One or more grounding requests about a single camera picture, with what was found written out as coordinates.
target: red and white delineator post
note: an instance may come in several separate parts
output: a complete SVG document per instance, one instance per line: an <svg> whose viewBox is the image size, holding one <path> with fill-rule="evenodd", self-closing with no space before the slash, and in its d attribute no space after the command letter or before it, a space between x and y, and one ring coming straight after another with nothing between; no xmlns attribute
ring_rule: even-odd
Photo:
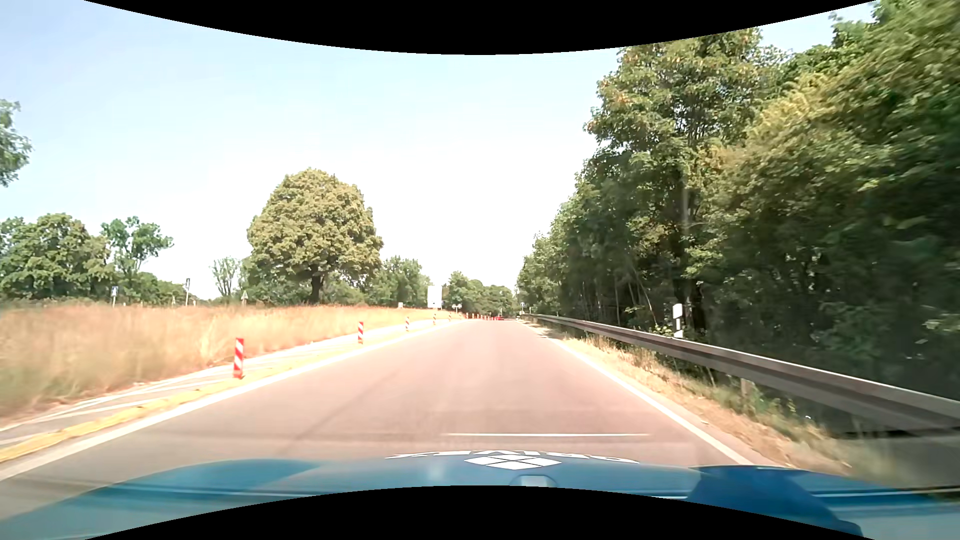
<svg viewBox="0 0 960 540"><path fill-rule="evenodd" d="M238 337L233 346L233 378L243 379L243 338Z"/></svg>

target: car hood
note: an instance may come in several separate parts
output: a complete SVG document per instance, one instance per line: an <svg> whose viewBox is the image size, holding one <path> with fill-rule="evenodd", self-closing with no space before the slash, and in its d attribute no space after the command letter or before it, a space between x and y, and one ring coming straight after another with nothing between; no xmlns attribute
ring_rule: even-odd
<svg viewBox="0 0 960 540"><path fill-rule="evenodd" d="M761 466L669 467L541 451L456 451L336 461L238 459L94 489L0 522L5 539L84 538L248 504L350 491L448 485L561 487L679 499L859 534L827 502L891 499L853 479ZM907 492L904 501L925 500Z"/></svg>

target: white sign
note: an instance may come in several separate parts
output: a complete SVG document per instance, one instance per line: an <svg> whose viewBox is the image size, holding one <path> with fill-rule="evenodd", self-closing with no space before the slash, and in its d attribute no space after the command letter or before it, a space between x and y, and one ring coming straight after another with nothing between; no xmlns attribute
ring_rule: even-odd
<svg viewBox="0 0 960 540"><path fill-rule="evenodd" d="M426 287L426 306L435 309L444 306L444 287L442 285L428 285Z"/></svg>

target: road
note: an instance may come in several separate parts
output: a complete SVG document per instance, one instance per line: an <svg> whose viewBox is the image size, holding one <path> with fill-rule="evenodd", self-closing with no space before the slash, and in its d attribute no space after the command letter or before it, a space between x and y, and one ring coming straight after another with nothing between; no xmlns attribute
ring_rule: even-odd
<svg viewBox="0 0 960 540"><path fill-rule="evenodd" d="M524 324L466 321L6 478L0 517L91 487L220 459L546 450L682 466L733 464L694 431ZM0 466L0 478L9 466Z"/></svg>

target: clear blue sky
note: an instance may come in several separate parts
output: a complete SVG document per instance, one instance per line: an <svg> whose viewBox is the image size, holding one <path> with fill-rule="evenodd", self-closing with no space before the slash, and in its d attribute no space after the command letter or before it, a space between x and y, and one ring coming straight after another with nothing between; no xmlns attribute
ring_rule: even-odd
<svg viewBox="0 0 960 540"><path fill-rule="evenodd" d="M869 18L864 4L840 10ZM513 287L593 148L583 132L615 50L463 57L232 34L80 0L0 0L0 97L35 146L0 219L67 212L97 233L137 215L174 237L144 270L217 295L209 264L284 174L357 184L385 241L435 283ZM826 13L764 27L800 51Z"/></svg>

